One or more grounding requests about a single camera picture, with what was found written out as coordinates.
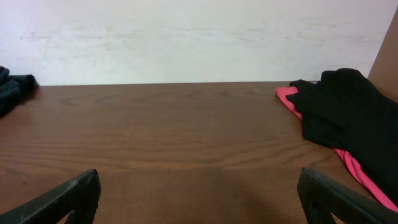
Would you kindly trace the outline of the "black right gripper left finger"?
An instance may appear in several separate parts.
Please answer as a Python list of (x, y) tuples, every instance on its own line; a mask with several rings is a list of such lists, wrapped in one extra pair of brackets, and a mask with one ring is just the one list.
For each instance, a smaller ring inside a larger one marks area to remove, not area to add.
[(1, 223), (92, 224), (101, 195), (98, 171), (89, 169), (31, 201), (1, 214)]

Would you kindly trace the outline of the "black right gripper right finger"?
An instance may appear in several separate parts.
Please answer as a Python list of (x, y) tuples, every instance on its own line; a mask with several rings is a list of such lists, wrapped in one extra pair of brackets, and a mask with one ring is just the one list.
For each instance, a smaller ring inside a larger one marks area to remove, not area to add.
[(297, 192), (309, 224), (335, 224), (335, 217), (347, 224), (397, 224), (397, 213), (365, 196), (304, 167)]

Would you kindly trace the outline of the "plain black t-shirt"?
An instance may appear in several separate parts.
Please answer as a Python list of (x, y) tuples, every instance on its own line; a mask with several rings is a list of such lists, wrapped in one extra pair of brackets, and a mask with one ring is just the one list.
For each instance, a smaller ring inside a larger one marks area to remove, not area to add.
[(393, 204), (397, 203), (397, 103), (358, 70), (322, 72), (316, 83), (292, 81), (287, 96), (302, 115), (303, 136), (349, 152)]

